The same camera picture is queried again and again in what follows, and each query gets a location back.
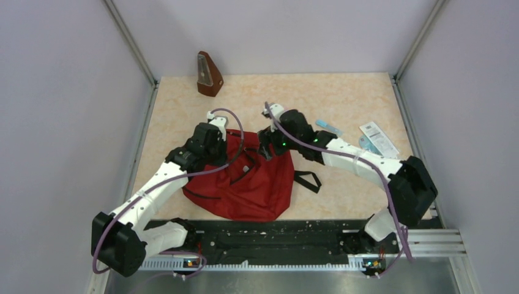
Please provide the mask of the red backpack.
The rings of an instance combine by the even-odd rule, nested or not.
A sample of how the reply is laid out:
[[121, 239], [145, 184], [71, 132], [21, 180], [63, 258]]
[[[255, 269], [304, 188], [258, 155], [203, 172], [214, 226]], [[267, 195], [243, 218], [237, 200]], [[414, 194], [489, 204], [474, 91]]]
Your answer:
[[[313, 172], [294, 168], [290, 153], [266, 160], [258, 152], [260, 143], [253, 132], [245, 132], [240, 146], [239, 131], [227, 132], [226, 153], [238, 158], [223, 170], [192, 178], [183, 188], [183, 194], [194, 204], [216, 216], [242, 222], [271, 222], [276, 220], [291, 203], [294, 184], [318, 193], [322, 184]], [[314, 182], [303, 177], [313, 176]]]

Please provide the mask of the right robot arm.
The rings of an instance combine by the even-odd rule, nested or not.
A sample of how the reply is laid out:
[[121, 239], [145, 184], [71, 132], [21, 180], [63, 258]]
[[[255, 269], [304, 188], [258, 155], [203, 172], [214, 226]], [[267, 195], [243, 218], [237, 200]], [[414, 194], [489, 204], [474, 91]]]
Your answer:
[[308, 161], [354, 173], [386, 193], [387, 208], [370, 217], [359, 235], [366, 252], [376, 252], [391, 233], [401, 236], [405, 227], [417, 225], [438, 195], [418, 157], [400, 160], [363, 150], [332, 132], [315, 131], [301, 112], [279, 104], [267, 104], [262, 115], [271, 121], [258, 132], [259, 153], [267, 160], [295, 151]]

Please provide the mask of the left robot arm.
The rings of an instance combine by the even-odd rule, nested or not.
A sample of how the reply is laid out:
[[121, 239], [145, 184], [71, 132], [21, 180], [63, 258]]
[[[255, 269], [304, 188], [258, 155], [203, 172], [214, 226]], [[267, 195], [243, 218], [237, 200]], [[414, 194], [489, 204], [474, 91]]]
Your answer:
[[196, 246], [196, 236], [176, 220], [147, 228], [166, 201], [190, 179], [207, 175], [227, 164], [226, 125], [224, 117], [199, 123], [186, 143], [170, 151], [150, 180], [124, 204], [110, 213], [100, 212], [92, 221], [92, 270], [103, 271], [103, 263], [124, 277], [133, 275], [143, 262], [159, 253], [176, 248], [189, 253]]

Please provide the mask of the blue correction tape pack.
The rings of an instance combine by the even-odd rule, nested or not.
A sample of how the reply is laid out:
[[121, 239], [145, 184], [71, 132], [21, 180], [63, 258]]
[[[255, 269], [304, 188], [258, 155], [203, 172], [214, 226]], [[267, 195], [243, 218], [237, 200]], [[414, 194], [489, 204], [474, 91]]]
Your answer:
[[366, 136], [366, 135], [361, 135], [360, 138], [359, 138], [359, 146], [368, 151], [368, 152], [371, 152], [373, 154], [377, 154], [379, 156], [381, 156], [381, 152], [379, 151], [379, 149], [369, 140], [369, 138]]

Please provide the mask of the blue highlighter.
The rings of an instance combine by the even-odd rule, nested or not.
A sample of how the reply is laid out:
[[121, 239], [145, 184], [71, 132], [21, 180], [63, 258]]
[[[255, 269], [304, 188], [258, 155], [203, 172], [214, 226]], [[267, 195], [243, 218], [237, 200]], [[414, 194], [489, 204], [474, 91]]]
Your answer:
[[334, 133], [338, 137], [341, 137], [343, 135], [343, 132], [340, 129], [336, 128], [335, 126], [332, 126], [331, 124], [329, 124], [328, 122], [323, 121], [322, 119], [317, 119], [315, 121], [315, 124], [318, 127], [322, 128], [322, 129], [324, 129], [324, 130], [326, 130], [328, 132]]

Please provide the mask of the brown wooden metronome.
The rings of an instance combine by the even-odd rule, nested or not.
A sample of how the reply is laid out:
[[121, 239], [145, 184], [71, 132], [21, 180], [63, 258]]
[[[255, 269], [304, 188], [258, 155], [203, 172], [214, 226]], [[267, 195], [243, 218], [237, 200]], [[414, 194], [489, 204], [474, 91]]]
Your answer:
[[198, 80], [197, 90], [200, 94], [215, 97], [221, 90], [224, 80], [212, 58], [205, 51], [197, 54]]

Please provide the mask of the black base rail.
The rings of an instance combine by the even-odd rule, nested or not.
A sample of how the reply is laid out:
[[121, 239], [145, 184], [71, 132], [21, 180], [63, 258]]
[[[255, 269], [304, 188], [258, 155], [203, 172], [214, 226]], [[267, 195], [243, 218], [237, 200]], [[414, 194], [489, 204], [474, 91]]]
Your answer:
[[354, 256], [386, 257], [400, 248], [391, 233], [371, 240], [363, 220], [277, 220], [267, 223], [187, 220], [188, 235], [179, 251], [196, 252], [209, 265], [346, 265]]

